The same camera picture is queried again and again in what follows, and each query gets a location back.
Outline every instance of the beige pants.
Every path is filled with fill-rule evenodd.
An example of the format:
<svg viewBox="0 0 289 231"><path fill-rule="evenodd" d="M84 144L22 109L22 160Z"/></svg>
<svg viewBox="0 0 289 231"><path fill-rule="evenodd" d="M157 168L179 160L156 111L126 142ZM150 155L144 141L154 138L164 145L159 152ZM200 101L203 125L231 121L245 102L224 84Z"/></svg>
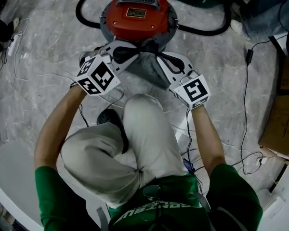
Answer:
<svg viewBox="0 0 289 231"><path fill-rule="evenodd" d="M123 124L137 169L114 159L122 153L123 140L111 123L79 130L61 151L68 172L112 208L129 201L155 178L187 174L172 127L154 100L140 94L129 99Z"/></svg>

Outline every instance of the black shoe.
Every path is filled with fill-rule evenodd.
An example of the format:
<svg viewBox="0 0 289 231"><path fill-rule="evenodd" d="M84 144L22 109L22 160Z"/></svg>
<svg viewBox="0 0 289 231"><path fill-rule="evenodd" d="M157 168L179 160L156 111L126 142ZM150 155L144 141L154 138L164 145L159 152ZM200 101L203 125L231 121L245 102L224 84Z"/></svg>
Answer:
<svg viewBox="0 0 289 231"><path fill-rule="evenodd" d="M116 125L120 129L121 137L123 139L123 151L122 151L122 154L126 153L128 148L129 148L129 140L126 137L123 123L122 123L121 119L119 118L118 114L114 110L111 110L111 109L103 110L99 114L96 123L98 125L100 125L100 124L103 124L103 123L106 123L106 122L110 122L110 123Z"/></svg>

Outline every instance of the warning label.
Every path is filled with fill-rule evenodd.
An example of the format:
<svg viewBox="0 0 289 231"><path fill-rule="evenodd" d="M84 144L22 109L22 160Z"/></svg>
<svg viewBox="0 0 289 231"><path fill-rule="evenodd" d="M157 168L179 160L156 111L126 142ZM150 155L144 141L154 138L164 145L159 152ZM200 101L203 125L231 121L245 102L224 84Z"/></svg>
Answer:
<svg viewBox="0 0 289 231"><path fill-rule="evenodd" d="M127 10L126 16L137 17L137 18L145 18L145 13L146 13L146 10L129 8Z"/></svg>

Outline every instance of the black hose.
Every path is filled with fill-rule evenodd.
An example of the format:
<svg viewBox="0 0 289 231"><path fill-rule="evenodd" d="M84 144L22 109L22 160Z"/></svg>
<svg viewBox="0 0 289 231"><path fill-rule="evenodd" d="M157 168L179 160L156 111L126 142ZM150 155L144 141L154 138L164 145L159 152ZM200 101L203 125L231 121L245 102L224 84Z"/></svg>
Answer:
<svg viewBox="0 0 289 231"><path fill-rule="evenodd" d="M84 4L86 0L79 0L77 6L76 6L76 17L77 19L84 25L89 26L89 27L93 27L93 28L98 28L100 29L101 26L99 23L97 22L92 22L92 21L88 21L87 19L85 19L82 16L81 13L81 8ZM195 28L191 28L188 26L184 26L184 25L179 25L179 30L184 31L184 32L189 32L189 33L193 33L193 34L198 34L198 35L203 35L203 36L215 36L215 35L219 35L223 32L225 32L228 27L230 26L230 22L231 22L231 11L230 11L230 6L226 3L224 3L224 11L225 11L225 24L217 29L217 30L213 30L213 31L203 31L203 30L199 30L199 29L195 29Z"/></svg>
<svg viewBox="0 0 289 231"><path fill-rule="evenodd" d="M221 28L213 30L213 31L203 31L203 30L199 30L199 29L195 29L189 26L184 26L184 25L179 24L178 29L184 32L198 34L202 36L216 36L216 35L222 34L228 29L231 23L230 6L227 5L226 3L223 6L224 6L224 11L225 11L225 24Z"/></svg>

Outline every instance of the power cord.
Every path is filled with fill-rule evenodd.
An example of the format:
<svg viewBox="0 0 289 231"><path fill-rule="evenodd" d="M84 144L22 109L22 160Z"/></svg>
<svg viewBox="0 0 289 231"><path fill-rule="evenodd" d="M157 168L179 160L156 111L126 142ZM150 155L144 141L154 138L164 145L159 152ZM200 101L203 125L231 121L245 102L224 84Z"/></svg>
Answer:
<svg viewBox="0 0 289 231"><path fill-rule="evenodd" d="M74 87L74 86L76 86L76 85L78 85L78 83L77 83L76 81L74 81L74 82L70 85L69 88L71 89L72 87ZM124 97L124 92L122 92L121 90L118 90L118 89L116 89L116 90L119 91L119 92L122 94L121 97L118 98L118 99L116 99L116 100L114 100L114 101L112 101L112 102L110 102L110 101L108 101L107 99L104 99L104 98L103 98L104 100L106 100L106 101L109 103L109 105L108 105L105 109L108 109L110 106L115 105L115 104L114 104L115 102L120 101L120 100ZM80 113L83 121L85 122L86 126L89 127L89 124L88 124L88 122L87 122L87 120L86 120L86 118L85 118L85 116L83 115L83 112L82 112L82 110L83 110L82 104L80 104L80 106L78 107L78 109L79 109L79 113Z"/></svg>
<svg viewBox="0 0 289 231"><path fill-rule="evenodd" d="M261 158L264 158L264 155L263 155L262 152L253 152L253 153L249 154L248 156L244 157L243 160L247 159L248 157L250 157L251 155L254 155L254 154L256 154L256 153L260 153L260 154L261 154ZM231 166L238 165L238 164L241 163L241 162L242 162L242 160L236 162L235 164L232 164ZM195 170L195 173L196 173L198 170L202 169L202 168L204 168L204 166L197 168L197 169Z"/></svg>
<svg viewBox="0 0 289 231"><path fill-rule="evenodd" d="M7 48L9 47L9 45L6 48L4 48L3 51L2 51L2 55L1 55L2 65L1 65L1 68L0 68L0 72L3 69L4 65L7 63L6 51L7 51Z"/></svg>
<svg viewBox="0 0 289 231"><path fill-rule="evenodd" d="M173 126L173 127L175 127L175 128L177 128L177 129L180 129L180 130L184 130L184 131L187 131L187 129L179 128L179 127L177 127L177 126L175 126L175 125L172 125L172 126ZM231 144L227 144L227 143L224 143L224 142L222 142L222 144L223 144L223 145L226 145L226 146L229 146L229 147L232 147L232 148L236 149L237 151L241 151L240 149L236 148L234 145L231 145ZM250 151L248 151L248 150L242 150L242 151L244 151L244 152L247 152L247 153L251 154L251 152L250 152Z"/></svg>
<svg viewBox="0 0 289 231"><path fill-rule="evenodd" d="M192 144L192 136L190 134L190 130L189 130L189 123L188 123L188 114L190 112L190 109L187 108L186 110L186 124L187 124L187 132L188 132L188 137L189 137L189 143L188 143L188 146L187 146L187 156L188 156L188 162L189 162L189 165L190 165L190 170L193 171L193 174L194 176L196 177L197 179L197 184L198 184L198 187L199 187L199 190L200 190L200 193L201 195L203 195L203 192L202 192L202 189L203 189L203 183L201 182L201 180L197 177L197 175L195 174L195 169L193 167L193 164L191 162L191 158L190 158L190 154L189 152L191 151L190 150L190 147L191 147L191 144Z"/></svg>
<svg viewBox="0 0 289 231"><path fill-rule="evenodd" d="M245 61L246 61L246 83L245 83L244 98L243 98L244 116L245 116L245 131L244 131L242 143L241 143L241 146L240 146L241 162L242 162L242 165L243 165L243 173L244 173L245 175L250 174L250 173L246 173L246 171L245 171L245 165L244 165L244 161L243 161L243 144L244 144L244 140L245 140L246 133L247 133L247 113L246 113L246 101L245 101L245 99L246 99L247 85L248 85L248 81L249 81L249 70L248 70L248 66L249 66L249 64L251 63L251 60L252 60L252 57L253 57L253 52L254 52L253 49L254 49L257 45L259 45L259 44L266 44L266 43L268 43L268 42L270 42L270 40L269 40L269 41L266 41L266 42L260 42L260 43L255 44L255 45L251 48L251 50L248 50L247 55L246 55L246 59L245 59Z"/></svg>

